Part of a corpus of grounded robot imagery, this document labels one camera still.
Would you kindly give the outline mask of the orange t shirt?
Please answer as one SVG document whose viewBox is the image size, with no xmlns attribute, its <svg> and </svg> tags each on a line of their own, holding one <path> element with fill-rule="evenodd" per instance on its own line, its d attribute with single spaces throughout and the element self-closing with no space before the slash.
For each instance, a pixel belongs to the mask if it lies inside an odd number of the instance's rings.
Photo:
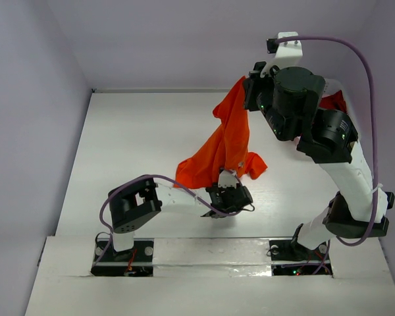
<svg viewBox="0 0 395 316">
<path fill-rule="evenodd" d="M 212 186 L 219 181 L 219 171 L 226 169 L 237 176 L 259 178 L 268 168 L 262 157 L 248 150 L 250 128 L 248 112 L 244 109 L 244 80 L 241 77 L 226 97 L 213 109 L 213 116 L 221 120 L 201 148 L 180 162 L 175 180 L 187 188 Z"/>
</svg>

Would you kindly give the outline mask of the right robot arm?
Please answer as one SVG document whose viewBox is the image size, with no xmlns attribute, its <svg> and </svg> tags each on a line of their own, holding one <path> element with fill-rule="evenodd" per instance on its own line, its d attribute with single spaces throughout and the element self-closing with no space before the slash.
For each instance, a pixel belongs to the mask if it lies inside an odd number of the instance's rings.
<svg viewBox="0 0 395 316">
<path fill-rule="evenodd" d="M 244 81 L 244 108 L 261 111 L 277 140 L 297 140 L 296 149 L 338 188 L 326 209 L 299 225 L 281 252 L 299 261 L 334 237 L 357 242 L 386 236 L 386 212 L 393 206 L 394 194 L 379 187 L 350 116 L 320 107 L 325 79 L 299 66 L 273 65 L 268 72 L 264 66 L 265 62 L 255 63 Z"/>
</svg>

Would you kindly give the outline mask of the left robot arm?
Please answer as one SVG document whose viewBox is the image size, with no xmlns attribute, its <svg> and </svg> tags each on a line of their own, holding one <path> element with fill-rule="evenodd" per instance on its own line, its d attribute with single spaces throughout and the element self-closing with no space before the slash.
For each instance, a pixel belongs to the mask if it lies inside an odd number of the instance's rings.
<svg viewBox="0 0 395 316">
<path fill-rule="evenodd" d="M 162 212 L 225 219 L 255 209 L 250 191 L 236 178 L 224 186 L 193 190 L 156 174 L 140 176 L 111 190 L 99 215 L 103 224 L 106 208 L 111 214 L 109 251 L 119 260 L 131 256 L 134 232 Z"/>
</svg>

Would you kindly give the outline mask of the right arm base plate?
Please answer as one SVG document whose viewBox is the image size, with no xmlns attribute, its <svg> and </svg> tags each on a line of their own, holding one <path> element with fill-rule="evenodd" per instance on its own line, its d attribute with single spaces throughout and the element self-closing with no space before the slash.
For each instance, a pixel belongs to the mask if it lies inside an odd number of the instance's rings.
<svg viewBox="0 0 395 316">
<path fill-rule="evenodd" d="M 267 257 L 271 259 L 273 276 L 332 276 L 329 250 L 330 241 L 309 250 L 289 239 L 277 239 L 269 241 Z"/>
</svg>

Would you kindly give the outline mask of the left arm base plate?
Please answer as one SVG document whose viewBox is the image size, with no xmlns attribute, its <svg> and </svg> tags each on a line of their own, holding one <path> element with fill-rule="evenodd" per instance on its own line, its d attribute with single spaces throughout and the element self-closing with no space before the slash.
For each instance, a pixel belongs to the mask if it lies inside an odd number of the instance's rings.
<svg viewBox="0 0 395 316">
<path fill-rule="evenodd" d="M 95 242 L 95 254 L 91 274 L 96 277 L 152 277 L 153 276 L 153 239 L 134 241 L 131 250 L 116 252 L 106 239 Z"/>
</svg>

